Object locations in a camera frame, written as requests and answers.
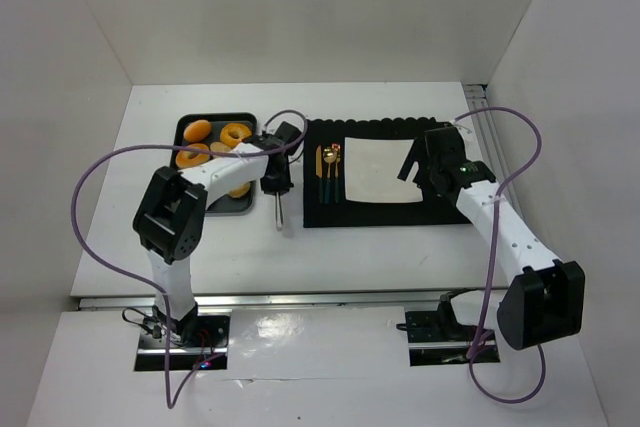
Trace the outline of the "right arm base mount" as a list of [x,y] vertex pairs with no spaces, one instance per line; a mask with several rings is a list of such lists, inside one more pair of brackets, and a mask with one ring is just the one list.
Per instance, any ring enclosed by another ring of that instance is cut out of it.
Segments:
[[440,296],[435,307],[405,312],[405,320],[396,325],[406,334],[411,367],[468,364],[467,351],[476,326],[460,324],[452,307],[452,299],[469,289]]

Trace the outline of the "silver metal tongs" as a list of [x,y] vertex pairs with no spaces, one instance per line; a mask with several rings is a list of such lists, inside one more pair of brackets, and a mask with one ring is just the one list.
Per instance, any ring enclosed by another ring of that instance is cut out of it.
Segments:
[[274,216],[276,230],[281,232],[284,228],[284,214],[282,206],[282,198],[279,192],[274,194]]

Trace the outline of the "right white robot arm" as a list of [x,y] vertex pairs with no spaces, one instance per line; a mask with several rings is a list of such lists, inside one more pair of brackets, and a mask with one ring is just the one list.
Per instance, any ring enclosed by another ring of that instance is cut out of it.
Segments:
[[466,217],[495,254],[509,284],[505,292],[458,290],[442,296],[442,327],[476,326],[498,332],[514,350],[523,350],[580,332],[585,273],[541,243],[499,194],[495,175],[482,161],[466,156],[454,126],[417,137],[398,174],[424,195],[446,199]]

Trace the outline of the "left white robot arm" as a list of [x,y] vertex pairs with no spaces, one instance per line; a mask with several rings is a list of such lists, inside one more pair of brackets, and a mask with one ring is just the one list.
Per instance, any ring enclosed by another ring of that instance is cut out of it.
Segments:
[[154,173],[134,216],[133,229],[147,250],[152,280],[161,291],[153,312],[176,340],[194,336],[198,306],[192,291],[190,256],[198,246],[210,204],[232,190],[258,181],[277,198],[293,187],[289,157],[302,132],[284,122],[239,143],[222,157],[182,170],[162,167]]

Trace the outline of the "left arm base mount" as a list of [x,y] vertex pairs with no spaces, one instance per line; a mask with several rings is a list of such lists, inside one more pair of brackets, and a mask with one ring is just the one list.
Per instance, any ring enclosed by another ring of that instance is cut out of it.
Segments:
[[[122,320],[139,329],[134,370],[160,372],[164,370],[166,328],[150,313],[137,308],[125,308]],[[184,340],[171,334],[170,371],[226,370],[231,317],[228,313],[199,315],[194,330]]]

